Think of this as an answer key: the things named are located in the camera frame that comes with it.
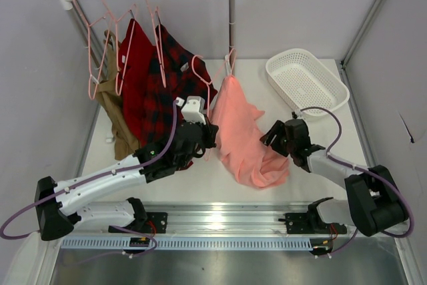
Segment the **pink skirt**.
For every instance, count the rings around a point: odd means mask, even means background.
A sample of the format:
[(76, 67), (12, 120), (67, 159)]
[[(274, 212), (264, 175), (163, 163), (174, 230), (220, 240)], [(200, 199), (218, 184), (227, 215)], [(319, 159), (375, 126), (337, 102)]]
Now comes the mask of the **pink skirt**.
[(237, 183), (265, 189), (286, 183), (289, 160), (265, 146), (256, 121), (265, 114), (250, 104), (236, 79), (224, 78), (209, 120), (219, 127), (218, 157)]

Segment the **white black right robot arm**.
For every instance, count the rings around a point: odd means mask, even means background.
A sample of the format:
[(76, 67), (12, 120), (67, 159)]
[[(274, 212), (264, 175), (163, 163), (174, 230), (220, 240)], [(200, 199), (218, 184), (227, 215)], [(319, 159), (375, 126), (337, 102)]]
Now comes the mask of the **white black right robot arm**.
[(260, 141), (282, 156), (291, 157), (304, 171), (322, 176), (346, 191), (345, 200), (322, 198), (308, 206), (308, 219), (315, 228), (326, 224), (355, 227), (365, 236), (389, 234), (392, 228), (409, 222), (406, 237), (413, 231), (413, 214), (384, 166), (366, 168), (351, 164), (313, 144), (302, 119), (276, 121)]

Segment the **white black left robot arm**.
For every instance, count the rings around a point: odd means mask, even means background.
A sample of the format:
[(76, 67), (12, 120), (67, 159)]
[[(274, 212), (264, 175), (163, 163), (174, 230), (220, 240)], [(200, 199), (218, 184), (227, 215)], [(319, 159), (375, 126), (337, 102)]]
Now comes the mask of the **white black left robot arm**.
[(78, 229), (146, 232), (149, 217), (140, 199), (114, 203), (102, 197), (187, 169), (193, 159), (216, 146), (218, 130), (209, 121), (185, 121), (171, 137), (151, 142), (93, 176), (60, 182), (50, 176), (40, 179), (35, 201), (41, 239), (57, 240)]

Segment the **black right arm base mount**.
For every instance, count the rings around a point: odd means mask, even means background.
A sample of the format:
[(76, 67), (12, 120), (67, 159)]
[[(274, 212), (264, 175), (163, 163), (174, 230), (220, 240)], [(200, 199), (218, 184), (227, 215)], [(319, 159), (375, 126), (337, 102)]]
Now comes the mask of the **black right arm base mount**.
[(308, 205), (305, 212), (289, 212), (278, 221), (286, 226), (288, 234), (319, 234), (319, 235), (340, 235), (347, 233), (347, 227), (337, 222), (325, 223), (317, 209), (320, 204), (333, 200), (333, 197), (322, 198)]

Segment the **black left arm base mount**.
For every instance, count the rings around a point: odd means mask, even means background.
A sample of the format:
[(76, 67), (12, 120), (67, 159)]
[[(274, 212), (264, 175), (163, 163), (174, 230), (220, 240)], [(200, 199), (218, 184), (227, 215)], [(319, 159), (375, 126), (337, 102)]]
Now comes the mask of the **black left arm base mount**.
[(147, 212), (138, 198), (128, 198), (124, 201), (123, 208), (129, 216), (129, 222), (110, 225), (109, 233), (120, 233), (118, 227), (151, 235), (166, 233), (167, 212)]

